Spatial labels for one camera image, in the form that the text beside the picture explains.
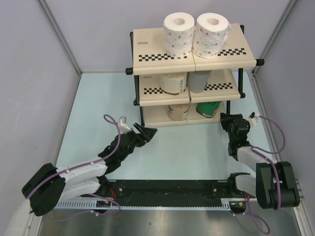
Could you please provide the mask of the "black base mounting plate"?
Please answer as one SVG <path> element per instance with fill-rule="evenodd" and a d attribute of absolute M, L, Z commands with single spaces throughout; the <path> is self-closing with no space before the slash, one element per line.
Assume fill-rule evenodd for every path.
<path fill-rule="evenodd" d="M 107 180 L 101 183 L 96 194 L 116 199 L 133 193 L 154 194 L 201 194 L 203 197 L 243 198 L 244 191 L 236 189 L 228 180 Z"/>

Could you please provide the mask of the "green paper towel roll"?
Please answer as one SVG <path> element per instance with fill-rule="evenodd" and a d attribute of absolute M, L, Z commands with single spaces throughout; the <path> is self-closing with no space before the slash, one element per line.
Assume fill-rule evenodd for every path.
<path fill-rule="evenodd" d="M 216 115 L 220 104 L 220 101 L 198 103 L 196 111 L 206 118 L 212 118 Z"/>

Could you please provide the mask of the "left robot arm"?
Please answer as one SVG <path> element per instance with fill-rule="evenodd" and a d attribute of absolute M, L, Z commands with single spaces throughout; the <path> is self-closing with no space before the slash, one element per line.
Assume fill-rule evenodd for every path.
<path fill-rule="evenodd" d="M 157 132 L 156 128 L 137 123 L 133 126 L 136 132 L 120 125 L 123 132 L 119 132 L 111 144 L 89 162 L 61 168 L 51 163 L 43 165 L 22 188 L 32 213 L 43 216 L 59 202 L 80 195 L 106 195 L 109 190 L 106 174 L 118 169 L 135 148 L 144 146 Z"/>

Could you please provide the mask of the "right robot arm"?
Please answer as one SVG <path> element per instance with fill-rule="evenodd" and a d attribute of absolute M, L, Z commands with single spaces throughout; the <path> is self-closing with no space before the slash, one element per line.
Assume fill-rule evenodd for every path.
<path fill-rule="evenodd" d="M 246 192 L 256 197 L 262 209 L 297 207 L 300 195 L 292 165 L 287 161 L 266 157 L 266 154 L 281 153 L 280 150 L 268 151 L 251 145 L 247 140 L 250 129 L 261 118 L 256 113 L 251 113 L 248 118 L 242 114 L 220 114 L 221 126 L 229 138 L 229 156 L 255 172 L 255 176 L 247 173 L 233 175 L 234 180 L 228 183 L 227 192 L 232 197 L 239 197 Z"/>

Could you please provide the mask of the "grey paper towel roll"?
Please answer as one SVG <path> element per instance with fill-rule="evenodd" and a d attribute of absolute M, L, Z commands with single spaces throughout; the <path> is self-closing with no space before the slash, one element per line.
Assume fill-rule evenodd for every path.
<path fill-rule="evenodd" d="M 187 76 L 187 87 L 194 93 L 201 93 L 208 85 L 211 70 L 189 72 Z"/>

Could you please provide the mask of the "beige three-tier shelf rack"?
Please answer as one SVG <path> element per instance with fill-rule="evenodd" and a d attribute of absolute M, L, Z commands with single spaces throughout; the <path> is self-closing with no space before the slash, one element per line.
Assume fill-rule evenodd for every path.
<path fill-rule="evenodd" d="M 168 55 L 164 48 L 162 28 L 135 29 L 130 33 L 133 66 L 126 74 L 134 75 L 134 105 L 140 108 L 141 124 L 146 127 L 201 124 L 219 122 L 220 113 L 230 112 L 230 102 L 245 97 L 243 92 L 244 69 L 264 64 L 255 59 L 244 36 L 244 26 L 231 24 L 227 41 L 215 58 L 204 59 L 193 54 L 183 58 Z M 211 70 L 208 85 L 201 93 L 189 89 L 178 95 L 164 92 L 159 84 L 159 75 L 164 73 Z M 196 111 L 198 103 L 221 104 L 212 118 Z M 173 121 L 168 117 L 168 105 L 189 104 L 187 118 Z"/>

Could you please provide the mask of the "white dotted paper roll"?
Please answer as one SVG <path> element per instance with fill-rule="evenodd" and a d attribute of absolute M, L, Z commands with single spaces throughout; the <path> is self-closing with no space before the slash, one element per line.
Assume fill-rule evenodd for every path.
<path fill-rule="evenodd" d="M 164 44 L 168 55 L 188 56 L 192 51 L 194 18 L 184 12 L 169 14 L 163 21 Z"/>

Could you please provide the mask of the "brown paper roll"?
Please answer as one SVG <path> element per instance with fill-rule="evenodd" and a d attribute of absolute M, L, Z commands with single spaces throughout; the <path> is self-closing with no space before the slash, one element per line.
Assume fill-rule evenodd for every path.
<path fill-rule="evenodd" d="M 173 121 L 183 121 L 187 118 L 189 104 L 168 105 L 168 117 Z"/>

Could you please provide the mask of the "white pinkish paper roll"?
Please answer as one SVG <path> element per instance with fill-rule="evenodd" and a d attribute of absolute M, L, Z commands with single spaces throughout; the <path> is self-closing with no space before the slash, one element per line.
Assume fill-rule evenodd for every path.
<path fill-rule="evenodd" d="M 229 21 L 217 13 L 204 13 L 197 18 L 192 52 L 205 59 L 216 57 L 231 31 Z"/>

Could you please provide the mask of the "cream paper roll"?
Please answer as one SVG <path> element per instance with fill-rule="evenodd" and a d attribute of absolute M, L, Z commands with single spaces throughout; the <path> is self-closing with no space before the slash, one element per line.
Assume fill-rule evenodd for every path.
<path fill-rule="evenodd" d="M 187 72 L 167 73 L 159 75 L 161 89 L 169 94 L 180 94 L 186 89 Z"/>

